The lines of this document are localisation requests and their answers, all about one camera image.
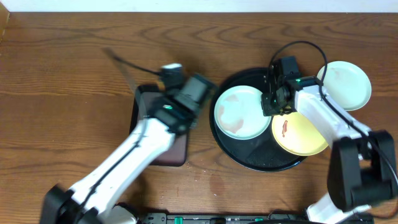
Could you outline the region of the light blue plate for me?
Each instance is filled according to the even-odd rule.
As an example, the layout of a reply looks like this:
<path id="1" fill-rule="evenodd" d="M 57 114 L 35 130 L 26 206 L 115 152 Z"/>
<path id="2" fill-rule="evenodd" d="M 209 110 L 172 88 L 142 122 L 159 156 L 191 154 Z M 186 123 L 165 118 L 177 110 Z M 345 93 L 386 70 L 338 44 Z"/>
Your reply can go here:
<path id="1" fill-rule="evenodd" d="M 323 84 L 330 96 L 346 111 L 365 106 L 372 93 L 371 82 L 365 72 L 345 61 L 328 63 Z"/>
<path id="2" fill-rule="evenodd" d="M 258 137 L 270 125 L 271 117 L 264 116 L 262 92 L 247 85 L 234 86 L 218 97 L 214 119 L 221 132 L 237 140 Z"/>

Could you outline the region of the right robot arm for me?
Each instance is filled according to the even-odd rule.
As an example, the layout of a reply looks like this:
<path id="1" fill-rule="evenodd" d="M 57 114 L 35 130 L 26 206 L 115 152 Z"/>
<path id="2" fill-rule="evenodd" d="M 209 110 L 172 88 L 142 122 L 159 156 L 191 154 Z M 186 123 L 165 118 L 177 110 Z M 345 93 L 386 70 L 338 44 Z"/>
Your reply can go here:
<path id="1" fill-rule="evenodd" d="M 312 223 L 341 223 L 355 213 L 397 197 L 394 140 L 372 131 L 330 96 L 317 77 L 264 77 L 269 92 L 261 97 L 266 116 L 298 112 L 331 147 L 328 192 L 306 209 Z"/>

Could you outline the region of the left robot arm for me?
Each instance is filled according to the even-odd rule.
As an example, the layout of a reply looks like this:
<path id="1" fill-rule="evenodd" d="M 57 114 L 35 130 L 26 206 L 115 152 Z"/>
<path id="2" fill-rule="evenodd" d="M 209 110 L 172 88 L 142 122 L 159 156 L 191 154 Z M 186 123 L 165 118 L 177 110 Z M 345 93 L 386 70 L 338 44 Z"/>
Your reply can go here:
<path id="1" fill-rule="evenodd" d="M 46 193 L 39 222 L 106 223 L 142 171 L 189 131 L 215 89 L 214 83 L 196 74 L 142 108 L 144 115 L 135 129 L 93 172 L 67 191 L 55 185 Z"/>

